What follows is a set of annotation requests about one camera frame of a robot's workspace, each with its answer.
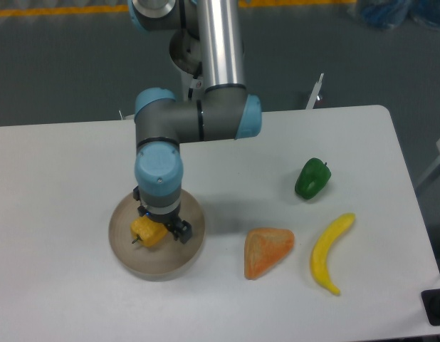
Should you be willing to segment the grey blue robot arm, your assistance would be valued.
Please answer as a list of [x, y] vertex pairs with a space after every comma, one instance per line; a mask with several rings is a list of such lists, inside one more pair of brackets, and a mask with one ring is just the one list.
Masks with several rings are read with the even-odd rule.
[[182, 143], [241, 139], [261, 131], [261, 103], [246, 89], [236, 1], [130, 1], [130, 17], [146, 31], [173, 29], [199, 42], [200, 98], [179, 102], [172, 91], [149, 88], [135, 101], [137, 186], [141, 216], [161, 223], [178, 242], [192, 238], [179, 217]]

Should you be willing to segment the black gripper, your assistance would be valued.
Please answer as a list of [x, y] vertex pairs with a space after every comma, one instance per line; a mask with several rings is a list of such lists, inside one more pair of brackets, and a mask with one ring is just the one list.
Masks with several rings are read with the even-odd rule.
[[132, 197], [138, 203], [138, 214], [141, 217], [148, 217], [153, 222], [164, 224], [175, 241], [186, 244], [192, 238], [192, 225], [179, 217], [181, 207], [179, 199], [166, 207], [152, 207], [146, 203], [141, 203], [138, 186], [133, 189]]

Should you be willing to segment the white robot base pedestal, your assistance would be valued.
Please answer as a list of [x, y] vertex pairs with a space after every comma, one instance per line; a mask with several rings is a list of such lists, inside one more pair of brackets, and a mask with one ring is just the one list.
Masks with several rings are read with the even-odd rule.
[[199, 40], [184, 30], [178, 30], [169, 43], [169, 54], [174, 67], [180, 72], [183, 101], [203, 98], [204, 81]]

